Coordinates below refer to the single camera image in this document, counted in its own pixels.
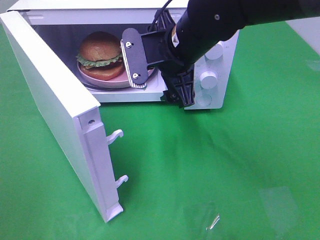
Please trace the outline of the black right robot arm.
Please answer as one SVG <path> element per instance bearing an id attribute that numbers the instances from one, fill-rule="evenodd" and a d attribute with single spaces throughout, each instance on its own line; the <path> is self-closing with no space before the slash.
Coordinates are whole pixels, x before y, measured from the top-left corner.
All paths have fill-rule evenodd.
<path id="1" fill-rule="evenodd" d="M 219 41 L 246 26 L 318 17 L 318 0 L 190 0 L 178 22 L 163 6 L 142 35 L 147 63 L 166 84 L 162 100 L 180 107 L 194 101 L 194 63 Z"/>

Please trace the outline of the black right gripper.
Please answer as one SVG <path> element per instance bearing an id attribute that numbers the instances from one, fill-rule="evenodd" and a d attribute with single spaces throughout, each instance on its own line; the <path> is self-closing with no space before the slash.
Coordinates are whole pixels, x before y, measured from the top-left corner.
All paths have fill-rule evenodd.
<path id="1" fill-rule="evenodd" d="M 185 108 L 195 104 L 194 64 L 187 63 L 175 53 L 172 42 L 175 26 L 169 10 L 158 9 L 141 39 L 147 68 L 158 68 L 162 72 L 167 90 L 163 91 L 161 101 Z"/>

